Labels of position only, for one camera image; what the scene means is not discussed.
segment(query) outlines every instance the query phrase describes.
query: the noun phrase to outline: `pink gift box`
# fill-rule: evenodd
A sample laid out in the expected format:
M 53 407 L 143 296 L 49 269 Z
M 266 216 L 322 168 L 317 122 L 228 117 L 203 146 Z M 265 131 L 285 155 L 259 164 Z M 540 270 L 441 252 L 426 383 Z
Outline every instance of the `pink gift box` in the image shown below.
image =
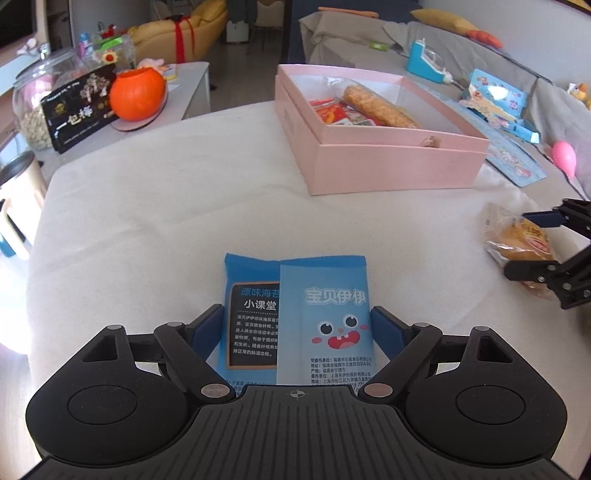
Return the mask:
M 327 78 L 365 85 L 402 106 L 424 128 L 325 125 L 309 101 L 335 96 Z M 312 195 L 470 188 L 489 144 L 406 77 L 372 70 L 279 65 L 275 111 Z M 439 139 L 439 148 L 421 147 L 428 137 Z

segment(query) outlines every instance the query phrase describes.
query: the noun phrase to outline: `orange pumpkin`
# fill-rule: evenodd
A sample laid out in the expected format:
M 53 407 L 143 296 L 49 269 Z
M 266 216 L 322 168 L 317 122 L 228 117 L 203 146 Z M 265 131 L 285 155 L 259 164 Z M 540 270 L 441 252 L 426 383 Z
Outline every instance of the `orange pumpkin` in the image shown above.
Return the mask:
M 144 68 L 118 74 L 109 99 L 115 115 L 139 122 L 155 115 L 165 96 L 166 80 L 153 68 Z

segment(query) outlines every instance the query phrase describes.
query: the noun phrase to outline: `white table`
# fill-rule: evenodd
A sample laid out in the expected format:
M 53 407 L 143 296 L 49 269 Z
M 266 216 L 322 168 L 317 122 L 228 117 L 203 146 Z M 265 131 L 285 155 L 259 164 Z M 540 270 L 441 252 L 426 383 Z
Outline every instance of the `white table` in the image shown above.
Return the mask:
M 227 252 L 367 257 L 371 305 L 466 335 L 489 325 L 558 391 L 569 420 L 555 461 L 578 478 L 591 451 L 591 341 L 581 310 L 530 295 L 483 250 L 487 201 L 517 211 L 573 191 L 519 190 L 483 166 L 474 189 L 311 197 L 272 103 L 137 135 L 61 168 L 30 261 L 28 314 L 39 387 L 105 325 L 152 332 L 223 302 Z M 584 245 L 553 232 L 569 255 Z
M 186 118 L 211 112 L 209 98 L 209 63 L 197 61 L 177 65 L 177 77 L 168 82 L 168 101 L 160 115 L 145 128 L 134 132 L 119 132 L 110 125 L 85 138 L 82 142 L 59 154 L 52 148 L 37 154 L 43 160 L 43 176 L 47 181 L 62 165 L 77 158 L 112 145 L 120 140 L 165 125 L 180 122 Z

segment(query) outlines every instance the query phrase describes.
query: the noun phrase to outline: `blue toy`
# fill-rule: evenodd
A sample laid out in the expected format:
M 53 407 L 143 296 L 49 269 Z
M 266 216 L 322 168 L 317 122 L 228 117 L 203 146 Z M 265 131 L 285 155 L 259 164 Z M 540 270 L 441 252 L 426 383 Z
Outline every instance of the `blue toy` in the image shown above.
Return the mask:
M 452 74 L 443 67 L 443 60 L 433 50 L 427 48 L 425 39 L 415 40 L 413 43 L 408 57 L 407 70 L 432 82 L 453 82 Z

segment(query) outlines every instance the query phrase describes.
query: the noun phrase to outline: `jar lid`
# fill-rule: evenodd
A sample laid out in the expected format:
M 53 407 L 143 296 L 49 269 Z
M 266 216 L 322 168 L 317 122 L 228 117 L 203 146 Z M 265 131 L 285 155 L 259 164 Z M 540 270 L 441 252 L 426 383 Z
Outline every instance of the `jar lid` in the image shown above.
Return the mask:
M 8 180 L 17 178 L 22 172 L 29 168 L 34 160 L 35 154 L 30 150 L 26 150 L 13 158 L 8 165 L 0 170 L 0 187 L 2 187 L 2 185 Z
M 44 59 L 38 60 L 32 65 L 29 65 L 26 69 L 19 73 L 14 82 L 14 88 L 19 89 L 20 87 L 23 87 L 29 83 L 31 80 L 34 80 L 35 78 L 47 73 L 51 73 L 53 67 L 70 59 L 72 59 L 74 62 L 78 62 L 76 52 L 73 48 L 63 48 L 51 53 Z

